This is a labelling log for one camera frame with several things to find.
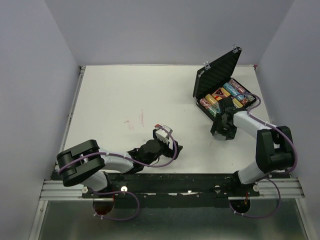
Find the clear round dealer button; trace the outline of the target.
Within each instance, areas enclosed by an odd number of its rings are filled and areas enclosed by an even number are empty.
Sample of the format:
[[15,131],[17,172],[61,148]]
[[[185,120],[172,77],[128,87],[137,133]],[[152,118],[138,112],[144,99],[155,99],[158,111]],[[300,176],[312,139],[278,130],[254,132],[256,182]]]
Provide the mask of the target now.
[[219,133],[216,133],[214,135],[214,138],[217,140],[217,141],[225,141],[226,140],[226,137],[222,134],[219,134]]

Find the red triangular dealer card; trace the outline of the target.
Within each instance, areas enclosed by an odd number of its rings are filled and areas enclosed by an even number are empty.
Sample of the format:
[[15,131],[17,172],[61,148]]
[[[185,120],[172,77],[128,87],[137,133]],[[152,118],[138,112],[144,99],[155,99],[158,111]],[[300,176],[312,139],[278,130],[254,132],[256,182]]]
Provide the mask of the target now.
[[226,96],[224,95],[224,93],[221,91],[220,88],[218,88],[213,94],[212,96],[217,100],[221,100],[222,98],[225,98]]

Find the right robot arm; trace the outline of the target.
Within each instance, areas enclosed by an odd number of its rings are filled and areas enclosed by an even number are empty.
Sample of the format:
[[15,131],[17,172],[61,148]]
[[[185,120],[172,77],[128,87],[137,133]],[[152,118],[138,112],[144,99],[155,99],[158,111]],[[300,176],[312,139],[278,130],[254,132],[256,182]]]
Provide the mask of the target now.
[[230,183],[230,191],[234,195],[243,195],[248,185],[274,171],[290,171],[296,167],[298,154],[290,128],[269,124],[245,108],[236,108],[231,97],[221,99],[218,105],[220,112],[210,131],[213,135],[232,140],[237,130],[242,129],[256,140],[255,160],[234,173],[236,180]]

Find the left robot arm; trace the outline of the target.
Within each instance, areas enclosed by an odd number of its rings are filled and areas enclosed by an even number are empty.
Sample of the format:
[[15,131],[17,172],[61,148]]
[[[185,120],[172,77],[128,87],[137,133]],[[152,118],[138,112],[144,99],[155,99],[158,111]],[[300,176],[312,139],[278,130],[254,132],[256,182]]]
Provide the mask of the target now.
[[168,158],[167,164],[170,165],[183,149],[172,133],[170,127],[157,124],[152,131],[152,139],[124,153],[103,149],[94,139],[84,141],[56,156],[57,173],[65,187],[82,184],[99,197],[107,197],[111,191],[111,181],[103,170],[136,174],[145,167],[156,168],[154,163],[160,157]]

